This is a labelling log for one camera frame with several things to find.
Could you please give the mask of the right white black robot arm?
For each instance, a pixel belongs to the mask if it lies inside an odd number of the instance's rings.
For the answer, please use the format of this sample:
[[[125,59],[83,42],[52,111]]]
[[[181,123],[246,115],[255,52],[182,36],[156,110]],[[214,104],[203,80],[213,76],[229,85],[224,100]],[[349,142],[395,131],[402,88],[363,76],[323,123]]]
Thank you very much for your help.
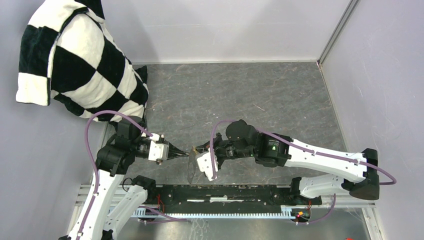
[[[254,158],[256,164],[268,168],[305,168],[323,173],[291,180],[288,196],[295,204],[322,195],[344,193],[361,200],[380,198],[375,149],[354,153],[313,146],[289,136],[259,130],[242,119],[229,121],[225,135],[223,139],[220,133],[213,132],[208,142],[194,146],[189,153],[189,163],[197,165],[209,181],[217,178],[224,161]]]

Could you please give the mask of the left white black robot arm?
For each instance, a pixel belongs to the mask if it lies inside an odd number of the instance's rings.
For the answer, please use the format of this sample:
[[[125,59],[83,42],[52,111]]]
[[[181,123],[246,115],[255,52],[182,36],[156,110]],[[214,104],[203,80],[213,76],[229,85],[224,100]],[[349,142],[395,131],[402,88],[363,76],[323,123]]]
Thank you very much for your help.
[[[93,179],[82,211],[63,240],[115,240],[120,231],[143,204],[157,198],[156,181],[137,176],[131,181],[124,198],[110,209],[115,192],[123,183],[136,158],[160,165],[165,160],[186,157],[188,153],[165,140],[163,135],[148,133],[145,120],[124,117],[116,125],[116,133],[91,157]]]

